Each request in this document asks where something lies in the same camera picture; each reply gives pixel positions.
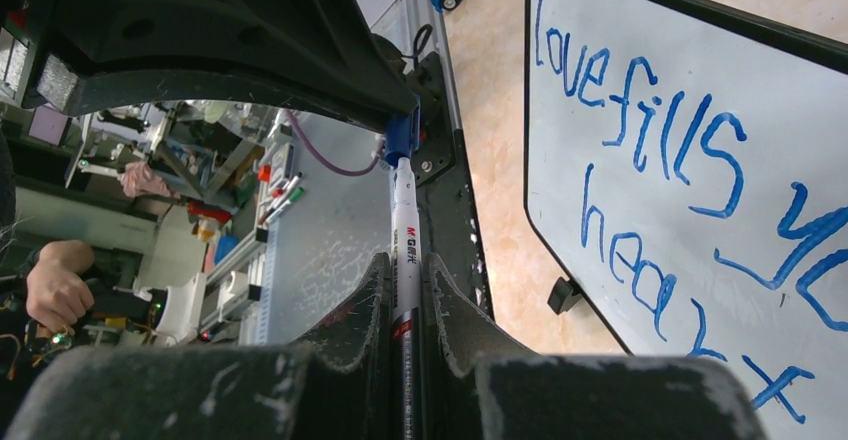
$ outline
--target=black frame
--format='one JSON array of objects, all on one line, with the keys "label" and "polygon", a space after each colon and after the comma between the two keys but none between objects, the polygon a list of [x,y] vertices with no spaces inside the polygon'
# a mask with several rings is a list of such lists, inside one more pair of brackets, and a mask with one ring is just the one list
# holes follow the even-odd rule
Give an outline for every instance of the black frame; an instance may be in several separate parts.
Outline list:
[{"label": "black frame", "polygon": [[[848,45],[835,40],[815,35],[782,23],[768,20],[741,10],[710,0],[647,0],[649,2],[670,8],[679,13],[696,18],[713,26],[736,33],[745,38],[768,45],[780,51],[786,52],[799,58],[819,64],[823,67],[848,74]],[[530,228],[541,240],[548,252],[554,257],[559,266],[565,271],[569,278],[580,282],[571,274],[568,267],[554,252],[536,225],[533,223],[530,212],[527,209],[527,197],[529,194],[527,186],[527,152],[530,146],[530,35],[532,30],[532,0],[524,0],[524,214]],[[607,329],[613,334],[616,341],[627,353],[632,353],[618,333],[613,330],[607,319],[598,309],[597,305],[588,296],[584,298],[592,310],[598,315]]]}]

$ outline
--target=floor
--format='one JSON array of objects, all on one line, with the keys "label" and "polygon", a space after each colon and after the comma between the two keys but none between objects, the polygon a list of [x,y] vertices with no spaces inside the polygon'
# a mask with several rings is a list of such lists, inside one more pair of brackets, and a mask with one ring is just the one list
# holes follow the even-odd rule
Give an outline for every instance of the floor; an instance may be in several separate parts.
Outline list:
[{"label": "floor", "polygon": [[[713,1],[848,42],[848,0]],[[547,306],[564,273],[523,210],[524,0],[463,0],[445,24],[498,324],[540,352],[621,353],[585,302]]]}]

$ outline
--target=human hand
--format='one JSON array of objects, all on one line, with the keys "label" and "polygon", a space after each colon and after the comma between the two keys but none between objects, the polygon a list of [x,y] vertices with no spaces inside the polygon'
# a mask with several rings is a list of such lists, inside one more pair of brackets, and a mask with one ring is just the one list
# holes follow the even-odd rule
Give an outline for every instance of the human hand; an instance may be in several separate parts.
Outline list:
[{"label": "human hand", "polygon": [[51,333],[70,328],[93,305],[85,282],[58,261],[39,261],[27,275],[27,313]]}]

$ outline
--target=purple cable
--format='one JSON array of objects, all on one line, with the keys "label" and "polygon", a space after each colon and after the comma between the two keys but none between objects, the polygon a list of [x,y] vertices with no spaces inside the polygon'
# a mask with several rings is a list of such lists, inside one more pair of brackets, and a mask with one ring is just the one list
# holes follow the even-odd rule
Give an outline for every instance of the purple cable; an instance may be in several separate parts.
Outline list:
[{"label": "purple cable", "polygon": [[362,170],[355,171],[345,170],[330,163],[329,160],[324,158],[324,156],[321,155],[318,150],[315,149],[309,139],[306,138],[306,134],[303,133],[303,130],[300,128],[300,122],[298,122],[297,117],[295,117],[294,114],[291,113],[291,110],[286,110],[286,115],[289,118],[289,123],[291,123],[292,130],[294,130],[294,134],[297,135],[301,142],[303,142],[303,146],[306,147],[307,150],[309,150],[309,153],[311,153],[312,156],[315,157],[315,160],[318,160],[321,165],[324,165],[332,172],[338,173],[339,175],[344,175],[346,177],[360,177],[369,173],[371,170],[374,170],[374,167],[377,166],[377,162],[380,160],[380,152],[383,151],[383,145],[385,143],[385,140],[380,140],[380,143],[377,144],[377,153],[374,155],[374,158],[371,159],[371,163],[368,164],[367,167]]}]

